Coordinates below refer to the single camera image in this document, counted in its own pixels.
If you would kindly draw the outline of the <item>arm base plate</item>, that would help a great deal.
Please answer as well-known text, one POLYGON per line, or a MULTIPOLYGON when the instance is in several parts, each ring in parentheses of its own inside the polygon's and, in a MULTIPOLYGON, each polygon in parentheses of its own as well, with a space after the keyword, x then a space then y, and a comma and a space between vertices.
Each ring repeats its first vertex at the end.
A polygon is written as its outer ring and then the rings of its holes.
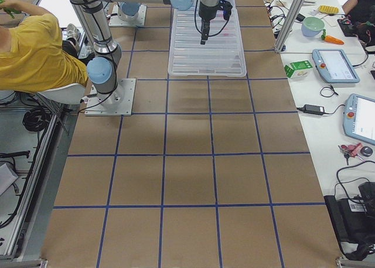
POLYGON ((144 27, 146 20, 146 5, 141 5, 138 12, 131 16, 124 14, 118 5, 114 5, 110 20, 109 27, 144 27))
POLYGON ((118 79, 118 85, 112 95, 97 93, 94 85, 91 85, 91 94, 84 110, 86 116, 130 116, 134 102, 136 79, 118 79))

